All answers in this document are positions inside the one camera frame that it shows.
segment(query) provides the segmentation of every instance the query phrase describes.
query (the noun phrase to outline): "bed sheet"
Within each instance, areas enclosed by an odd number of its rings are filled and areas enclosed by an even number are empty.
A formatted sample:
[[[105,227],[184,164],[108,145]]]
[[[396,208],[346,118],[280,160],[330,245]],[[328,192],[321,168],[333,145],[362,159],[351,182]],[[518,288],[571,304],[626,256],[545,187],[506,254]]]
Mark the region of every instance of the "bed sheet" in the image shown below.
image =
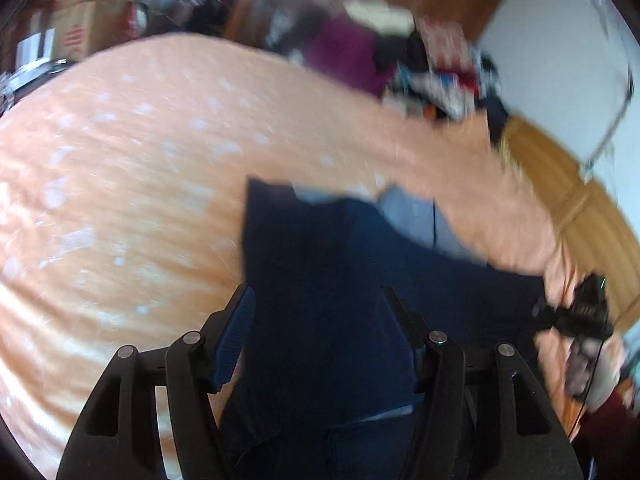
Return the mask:
[[[395,182],[434,198],[494,266],[544,274],[550,301],[578,280],[484,116],[436,129],[203,36],[108,50],[0,119],[0,412],[47,478],[119,346],[166,346],[225,306],[241,281],[248,175],[367,197]],[[567,342],[538,343],[563,416]],[[170,456],[162,403],[159,424]],[[178,478],[175,460],[167,473]]]

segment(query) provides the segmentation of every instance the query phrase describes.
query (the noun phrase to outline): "navy blue garment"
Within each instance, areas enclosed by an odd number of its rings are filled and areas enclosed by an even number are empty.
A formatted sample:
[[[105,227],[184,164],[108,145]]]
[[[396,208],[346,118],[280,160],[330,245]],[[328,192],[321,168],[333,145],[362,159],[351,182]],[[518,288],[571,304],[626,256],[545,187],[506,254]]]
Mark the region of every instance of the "navy blue garment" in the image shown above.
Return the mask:
[[[338,478],[335,458],[365,438],[362,432],[358,442],[349,437],[354,423],[420,402],[413,393],[412,354],[384,300],[384,285],[430,329],[443,330],[463,346],[509,342],[536,365],[527,320],[544,294],[542,278],[421,247],[370,204],[344,199],[310,205],[291,187],[251,180],[242,250],[245,280],[257,303],[244,372],[220,425],[234,464],[260,454],[260,446],[270,449],[273,464],[281,463],[289,452],[283,442],[305,434],[316,443],[318,461],[324,456],[323,463],[334,466],[327,466],[327,474],[299,470],[298,477]],[[366,447],[361,464],[386,460],[385,446],[407,434],[406,428],[384,430],[404,422],[361,424],[365,433],[383,428],[377,436],[369,433],[378,444]],[[348,469],[353,476],[338,476],[360,478],[356,466]]]

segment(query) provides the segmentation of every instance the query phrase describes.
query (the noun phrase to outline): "white wall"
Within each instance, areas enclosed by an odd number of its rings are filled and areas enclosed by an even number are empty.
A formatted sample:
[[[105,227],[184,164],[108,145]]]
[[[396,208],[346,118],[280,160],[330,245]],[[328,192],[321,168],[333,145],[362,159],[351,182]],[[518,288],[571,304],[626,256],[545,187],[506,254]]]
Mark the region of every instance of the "white wall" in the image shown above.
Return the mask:
[[[640,46],[615,11],[605,14],[609,37],[591,0],[506,0],[480,45],[498,66],[508,107],[579,160],[620,109],[631,62],[638,91],[596,176],[640,236]]]

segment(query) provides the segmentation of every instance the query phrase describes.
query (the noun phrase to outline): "hand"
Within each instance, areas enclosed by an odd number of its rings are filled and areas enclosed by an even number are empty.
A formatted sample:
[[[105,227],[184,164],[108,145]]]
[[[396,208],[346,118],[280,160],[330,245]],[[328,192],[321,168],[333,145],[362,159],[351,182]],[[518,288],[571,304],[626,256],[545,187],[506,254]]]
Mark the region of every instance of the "hand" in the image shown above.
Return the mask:
[[[585,406],[589,412],[595,412],[602,406],[613,392],[620,380],[620,372],[614,370],[607,347],[602,348],[595,370],[589,370],[589,362],[594,362],[598,356],[601,342],[595,339],[577,339],[571,345],[569,358],[566,362],[566,378],[564,388],[567,394],[577,397],[589,386],[591,374],[593,382]]]

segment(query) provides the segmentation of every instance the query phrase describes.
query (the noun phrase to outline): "power cord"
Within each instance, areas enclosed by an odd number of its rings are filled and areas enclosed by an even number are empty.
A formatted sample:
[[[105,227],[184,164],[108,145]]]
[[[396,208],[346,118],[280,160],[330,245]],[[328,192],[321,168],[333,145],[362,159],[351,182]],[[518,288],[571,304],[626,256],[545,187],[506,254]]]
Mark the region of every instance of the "power cord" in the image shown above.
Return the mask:
[[[585,394],[584,394],[584,400],[582,401],[582,406],[580,407],[580,411],[578,412],[578,416],[575,418],[575,422],[574,425],[571,428],[571,431],[569,432],[569,437],[572,436],[572,434],[574,434],[574,430],[576,428],[576,426],[578,425],[578,422],[580,421],[580,418],[582,416],[582,412],[584,411],[584,405],[587,402],[587,397],[589,397],[589,392],[591,391],[591,385],[593,384],[593,377],[596,373],[596,368],[598,367],[598,361],[600,360],[600,353],[602,352],[602,347],[604,346],[604,341],[602,343],[600,343],[600,349],[598,350],[598,355],[596,357],[596,362],[593,366],[593,372],[591,372],[591,377],[589,378],[589,384],[587,385],[587,389],[585,390]]]

